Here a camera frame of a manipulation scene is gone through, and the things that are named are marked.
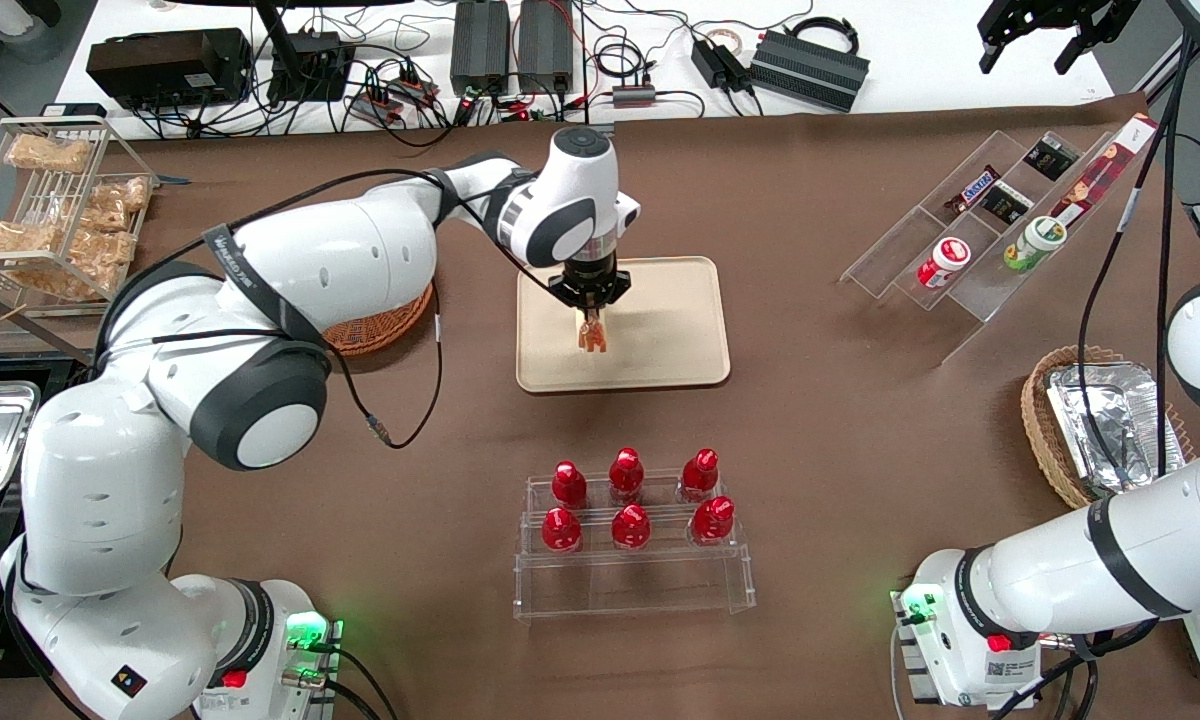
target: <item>wire rack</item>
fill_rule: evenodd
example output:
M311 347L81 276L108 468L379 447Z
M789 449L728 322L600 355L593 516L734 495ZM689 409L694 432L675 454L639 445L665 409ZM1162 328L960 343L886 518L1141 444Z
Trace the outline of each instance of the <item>wire rack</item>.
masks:
M1 120L0 128L4 138L0 143L0 173L6 169L14 169L5 163L5 156L10 146L18 136L41 136L52 140L62 142L88 142L88 156L84 161L84 172L65 170L24 170L28 174L26 184L12 212L6 214L10 222L30 226L56 224L64 232L64 242L56 250L29 250L16 252L0 252L0 299L11 307L24 307L23 313L28 316L86 316L100 314L115 296L116 289L124 283L125 275L128 274L130 264L125 263L119 268L114 282L110 287L103 286L86 272L83 272L70 260L71 242L76 238L76 229L80 227L80 218L88 209L88 199L94 188L102 182L127 182L132 178L146 178L146 197L142 208L128 218L128 233L134 240L139 238L139 230L148 216L148 205L151 200L151 192L158 186L158 176L139 158L133 148L115 133L114 128L103 118L97 116L36 116L36 118L6 118ZM128 155L126 163L132 161L133 170L126 173L101 173L102 161L107 155L107 149L112 142L120 143L125 154ZM116 160L124 158L121 154L113 154L112 164ZM70 208L64 214L62 209ZM50 293L35 290L24 287L16 278L19 274L28 272L54 272L68 274L71 278L79 281L89 290L96 293L96 300L71 301L53 296Z

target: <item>black box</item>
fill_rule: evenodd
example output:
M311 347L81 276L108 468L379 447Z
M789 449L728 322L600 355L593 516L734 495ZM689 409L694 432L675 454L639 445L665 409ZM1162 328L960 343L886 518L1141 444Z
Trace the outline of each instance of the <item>black box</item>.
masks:
M250 42L239 28L109 37L85 72L122 108L234 102L248 91Z
M467 88L502 95L512 55L510 37L512 20L506 2L458 2L449 64L454 95L462 95Z
M521 78L522 92L574 90L574 32L569 29L572 18L574 0L524 0L521 4L517 70L536 79L535 83Z
M870 60L769 31L751 59L751 82L775 92L848 113Z

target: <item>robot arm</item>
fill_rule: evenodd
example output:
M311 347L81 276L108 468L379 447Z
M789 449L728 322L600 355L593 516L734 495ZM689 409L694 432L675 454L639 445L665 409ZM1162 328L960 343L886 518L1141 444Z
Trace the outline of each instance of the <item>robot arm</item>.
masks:
M444 220L532 265L586 251L613 270L638 214L589 128L556 133L536 176L500 155L428 174L208 233L228 281L176 262L140 278L112 307L100 377L32 420L26 532L0 565L7 607L102 718L166 720L194 702L203 720L302 719L320 659L299 643L331 632L306 594L161 574L179 542L185 454L248 470L302 450L330 373L318 334L421 295Z
M1172 372L1200 406L1200 284L1166 329ZM940 700L1001 706L1038 670L1040 634L1097 634L1200 612L1200 457L992 546L935 552L901 595Z

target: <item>label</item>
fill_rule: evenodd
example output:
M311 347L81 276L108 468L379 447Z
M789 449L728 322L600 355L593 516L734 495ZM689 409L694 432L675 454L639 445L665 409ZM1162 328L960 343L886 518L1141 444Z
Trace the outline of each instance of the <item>label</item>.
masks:
M934 258L924 260L924 264L916 269L917 281L920 281L920 284L925 287L942 287L947 284L953 274L956 274L955 270L940 268L937 263L934 263Z
M120 692L130 697L137 697L143 688L148 686L148 679L133 671L128 665L121 665L120 670L110 677L110 684L120 688Z
M1036 678L1033 650L989 652L986 683L992 685L1025 685Z
M992 182L996 182L996 176L986 172L980 174L973 182L970 182L968 187L960 193L960 196L965 199L965 204L974 204L974 202L978 200L978 196L988 190L988 187L992 186Z
M1138 196L1141 191L1140 187L1135 187L1129 193L1129 202L1124 203L1124 214L1120 217L1120 224L1116 224L1116 232L1126 232L1126 228L1129 227L1129 220L1134 220L1134 210L1138 209Z
M1085 214L1085 210L1088 210L1087 208L1085 208L1085 205L1080 205L1079 202L1073 202L1070 205L1067 205L1066 209L1063 209L1061 212L1054 215L1054 217L1057 218L1058 222L1062 223L1063 226L1069 226L1070 223L1076 222L1076 220L1080 218L1080 215Z
M192 88L212 88L217 85L217 83L214 82L214 77L209 73L190 73L182 78L187 82L187 85Z

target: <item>clear acrylic rack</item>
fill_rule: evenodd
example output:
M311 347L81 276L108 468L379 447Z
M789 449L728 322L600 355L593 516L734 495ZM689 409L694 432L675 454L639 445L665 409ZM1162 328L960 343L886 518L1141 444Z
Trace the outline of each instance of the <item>clear acrylic rack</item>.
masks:
M1048 215L1057 205L1057 202L1066 197L1068 190L1076 179L1084 174L1090 161L1106 149L1108 143L1115 133L1104 133L1098 138L1088 151L1068 142L1057 133L1049 132L1045 137L1057 142L1058 145L1079 155L1070 168L1057 181L1051 181L1043 173L1039 173L1024 156L1028 154L1028 148L1003 132L992 133L968 158L962 161L960 167L953 170L944 181L938 184L919 205L912 208L902 216L869 251L864 252L841 275L841 282L853 281L860 284L862 289L869 292L875 299L882 299L887 292L896 290L919 305L922 310L929 311L938 306L944 299L952 301L965 313L974 318L974 328L967 332L955 348L944 356L943 364L952 359L961 347L965 347L992 318L998 313L1004 302L1013 293L1028 281L1031 275L1039 272L1040 266L1048 263L1051 256L1066 251L1066 246L1051 254L1045 256L1039 264L1026 272L1010 270L1004 265L1004 250L1018 240L1022 229L1033 218ZM1138 158L1130 162L1130 167L1140 163L1147 150L1139 152ZM970 210L955 214L944 208L953 196L960 193L966 184L978 178L985 167L992 167L1002 173L1002 181L1028 197L1033 205L1031 210L1006 224L980 205L974 205ZM1102 202L1111 197L1108 192ZM1075 242L1075 238L1084 224L1093 217L1097 206L1081 215L1075 222L1067 227L1067 245ZM972 252L971 259L965 269L960 270L944 287L929 288L920 284L916 278L916 269L929 258L934 245L942 238L960 238Z
M640 505L649 514L652 536L641 550L613 547L610 524L622 508L610 498L610 475L590 470L582 550L556 553L542 542L546 512L556 506L551 476L534 476L526 486L518 526L516 605L514 616L527 624L559 616L629 616L642 612L727 610L756 605L751 553L742 522L724 542L700 547L688 541L688 523L697 503L678 502L678 470L647 470ZM725 496L724 480L710 496Z

